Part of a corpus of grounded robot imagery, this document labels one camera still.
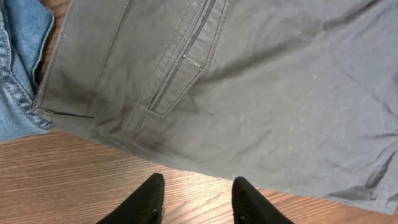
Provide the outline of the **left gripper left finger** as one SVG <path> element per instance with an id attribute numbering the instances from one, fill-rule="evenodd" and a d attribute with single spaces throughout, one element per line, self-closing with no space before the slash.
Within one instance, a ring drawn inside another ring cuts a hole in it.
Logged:
<path id="1" fill-rule="evenodd" d="M 97 224 L 161 224 L 164 190 L 164 176 L 152 174 Z"/>

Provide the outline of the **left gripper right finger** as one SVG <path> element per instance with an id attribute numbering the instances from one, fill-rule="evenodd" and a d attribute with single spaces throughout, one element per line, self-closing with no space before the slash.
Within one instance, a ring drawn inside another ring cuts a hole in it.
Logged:
<path id="1" fill-rule="evenodd" d="M 234 179 L 231 202 L 235 224 L 294 224 L 244 177 Z"/>

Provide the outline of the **grey shorts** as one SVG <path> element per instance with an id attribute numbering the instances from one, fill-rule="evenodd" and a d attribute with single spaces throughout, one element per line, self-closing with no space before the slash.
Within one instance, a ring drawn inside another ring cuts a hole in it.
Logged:
<path id="1" fill-rule="evenodd" d="M 72 1 L 32 108 L 174 169 L 392 214 L 397 1 Z"/>

